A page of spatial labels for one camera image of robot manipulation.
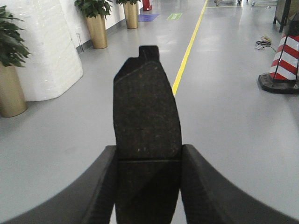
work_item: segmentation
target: cone base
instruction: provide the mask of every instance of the cone base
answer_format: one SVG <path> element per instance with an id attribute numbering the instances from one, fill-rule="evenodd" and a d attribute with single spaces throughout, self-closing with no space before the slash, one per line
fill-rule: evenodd
<path id="1" fill-rule="evenodd" d="M 275 82 L 269 73 L 259 75 L 258 81 L 263 90 L 271 93 L 299 94 L 299 86 L 296 82 Z"/>

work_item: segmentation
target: green leaves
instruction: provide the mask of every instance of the green leaves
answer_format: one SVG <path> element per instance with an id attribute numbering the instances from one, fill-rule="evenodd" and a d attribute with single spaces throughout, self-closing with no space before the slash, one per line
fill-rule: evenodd
<path id="1" fill-rule="evenodd" d="M 10 12 L 6 11 L 6 6 L 0 7 L 0 62 L 4 66 L 15 65 L 23 67 L 23 58 L 28 58 L 30 54 L 28 48 L 23 45 L 18 30 L 23 30 L 11 23 L 15 18 Z"/>
<path id="2" fill-rule="evenodd" d="M 75 6 L 83 12 L 85 17 L 96 17 L 97 15 L 110 15 L 112 0 L 76 0 Z"/>
<path id="3" fill-rule="evenodd" d="M 133 5 L 133 4 L 136 4 L 137 1 L 140 1 L 140 0 L 116 0 L 116 3 L 117 4 L 126 4 L 128 1 L 131 3 L 131 5 Z"/>

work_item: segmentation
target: gold planter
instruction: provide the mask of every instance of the gold planter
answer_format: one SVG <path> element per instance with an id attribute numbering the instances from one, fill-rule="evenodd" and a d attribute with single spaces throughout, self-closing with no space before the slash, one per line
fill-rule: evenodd
<path id="1" fill-rule="evenodd" d="M 138 27 L 138 4 L 131 4 L 127 1 L 126 4 L 123 5 L 123 10 L 125 11 L 127 28 L 135 29 Z"/>
<path id="2" fill-rule="evenodd" d="M 27 109 L 24 94 L 14 66 L 0 63 L 0 114 L 10 118 Z"/>
<path id="3" fill-rule="evenodd" d="M 89 34 L 93 42 L 93 48 L 101 49 L 107 47 L 107 33 L 105 27 L 105 17 L 97 15 L 97 17 L 88 17 L 87 26 Z"/>

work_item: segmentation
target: red and white striped cone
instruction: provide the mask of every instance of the red and white striped cone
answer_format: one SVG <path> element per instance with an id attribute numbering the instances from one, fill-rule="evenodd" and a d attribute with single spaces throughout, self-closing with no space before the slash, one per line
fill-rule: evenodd
<path id="1" fill-rule="evenodd" d="M 299 13 L 291 17 L 286 35 L 280 40 L 269 73 L 259 76 L 262 89 L 272 93 L 299 93 Z"/>

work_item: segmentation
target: red fire extinguisher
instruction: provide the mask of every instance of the red fire extinguisher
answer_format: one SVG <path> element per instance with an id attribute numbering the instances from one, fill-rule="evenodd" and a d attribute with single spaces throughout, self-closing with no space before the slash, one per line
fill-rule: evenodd
<path id="1" fill-rule="evenodd" d="M 142 0 L 142 3 L 143 3 L 143 10 L 144 11 L 150 11 L 151 10 L 150 0 Z"/>

